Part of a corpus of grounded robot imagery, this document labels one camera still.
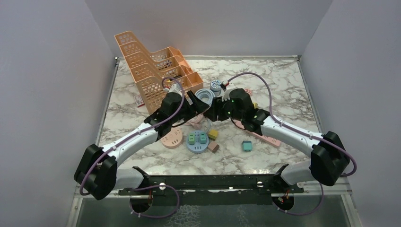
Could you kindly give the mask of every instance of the pink power strip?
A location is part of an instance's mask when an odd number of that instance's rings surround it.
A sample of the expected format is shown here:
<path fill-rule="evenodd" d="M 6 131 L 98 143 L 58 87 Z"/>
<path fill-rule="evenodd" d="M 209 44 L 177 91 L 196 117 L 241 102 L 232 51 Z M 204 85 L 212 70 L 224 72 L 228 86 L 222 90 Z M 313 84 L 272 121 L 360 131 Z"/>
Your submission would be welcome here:
<path fill-rule="evenodd" d="M 238 127 L 242 128 L 242 129 L 244 128 L 244 126 L 241 124 L 240 121 L 235 121 L 234 120 L 234 122 Z M 250 132 L 250 131 L 247 131 L 247 130 L 245 130 L 245 132 L 249 133 L 249 134 L 253 135 L 254 137 L 259 138 L 262 141 L 265 141 L 265 142 L 267 142 L 267 143 L 269 143 L 269 144 L 271 144 L 271 145 L 273 145 L 275 147 L 278 147 L 281 144 L 281 141 L 280 140 L 276 140 L 275 138 L 267 137 L 267 136 L 260 136 L 260 135 L 254 133 L 254 132 Z"/>

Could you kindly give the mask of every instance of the stacked orange basket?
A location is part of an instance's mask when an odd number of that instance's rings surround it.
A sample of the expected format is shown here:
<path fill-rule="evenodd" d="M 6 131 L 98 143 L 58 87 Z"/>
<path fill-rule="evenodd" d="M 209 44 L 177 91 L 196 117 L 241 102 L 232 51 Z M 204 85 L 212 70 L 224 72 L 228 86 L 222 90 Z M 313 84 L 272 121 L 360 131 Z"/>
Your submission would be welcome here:
<path fill-rule="evenodd" d="M 191 90 L 195 93 L 203 88 L 203 80 L 197 72 L 192 71 L 179 50 L 167 47 L 160 51 L 149 52 L 131 31 L 114 37 L 149 114 L 160 107 L 166 96 L 161 86 L 164 77 L 176 78 L 185 92 Z"/>

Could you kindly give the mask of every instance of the white marble surface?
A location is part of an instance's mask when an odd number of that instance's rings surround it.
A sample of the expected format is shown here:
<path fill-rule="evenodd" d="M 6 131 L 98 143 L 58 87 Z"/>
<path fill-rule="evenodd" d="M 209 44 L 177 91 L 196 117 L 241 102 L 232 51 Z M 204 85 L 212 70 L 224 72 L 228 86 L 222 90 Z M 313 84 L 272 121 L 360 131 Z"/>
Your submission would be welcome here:
<path fill-rule="evenodd" d="M 188 60 L 199 72 L 205 87 L 213 79 L 225 80 L 244 71 L 262 75 L 273 94 L 273 113 L 296 126 L 318 131 L 315 117 L 295 60 Z M 250 88 L 259 107 L 268 110 L 268 93 L 260 80 L 242 76 L 233 80 L 237 87 Z M 145 107 L 137 108 L 134 96 L 138 90 L 127 64 L 120 62 L 113 93 L 107 110 L 100 145 L 110 143 L 135 129 L 148 116 Z M 300 151 L 282 143 L 275 148 L 236 128 L 230 121 L 214 122 L 218 130 L 216 154 L 206 151 L 193 154 L 182 144 L 165 148 L 160 141 L 145 147 L 128 158 L 120 168 L 139 166 L 151 175 L 206 175 L 274 173 L 283 164 L 297 163 L 308 158 Z M 184 135 L 193 130 L 181 126 Z M 250 140 L 253 151 L 243 152 L 241 142 Z"/>

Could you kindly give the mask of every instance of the white wall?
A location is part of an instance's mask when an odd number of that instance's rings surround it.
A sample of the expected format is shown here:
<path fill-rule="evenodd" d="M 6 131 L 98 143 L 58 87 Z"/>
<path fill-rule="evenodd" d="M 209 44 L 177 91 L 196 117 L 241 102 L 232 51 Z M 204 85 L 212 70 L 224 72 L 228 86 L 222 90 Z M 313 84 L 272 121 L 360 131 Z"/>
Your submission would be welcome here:
<path fill-rule="evenodd" d="M 400 226 L 401 1 L 334 0 L 301 58 L 325 130 L 357 160 L 366 227 Z"/>
<path fill-rule="evenodd" d="M 0 4 L 0 226 L 66 224 L 113 55 L 84 0 Z"/>
<path fill-rule="evenodd" d="M 302 54 L 332 0 L 86 0 L 113 54 L 133 31 L 154 52 Z"/>

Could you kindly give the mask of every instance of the teal block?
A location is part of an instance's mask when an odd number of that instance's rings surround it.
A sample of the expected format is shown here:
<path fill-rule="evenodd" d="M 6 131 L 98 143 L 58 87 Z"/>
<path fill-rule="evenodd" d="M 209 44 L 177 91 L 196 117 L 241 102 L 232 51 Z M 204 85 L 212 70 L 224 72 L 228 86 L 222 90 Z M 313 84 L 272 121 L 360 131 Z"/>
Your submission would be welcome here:
<path fill-rule="evenodd" d="M 200 136 L 199 136 L 199 143 L 205 144 L 206 142 L 207 142 L 206 134 L 203 132 L 203 133 L 201 133 Z"/>
<path fill-rule="evenodd" d="M 252 151 L 252 142 L 244 140 L 242 142 L 242 150 L 245 151 L 245 152 Z"/>

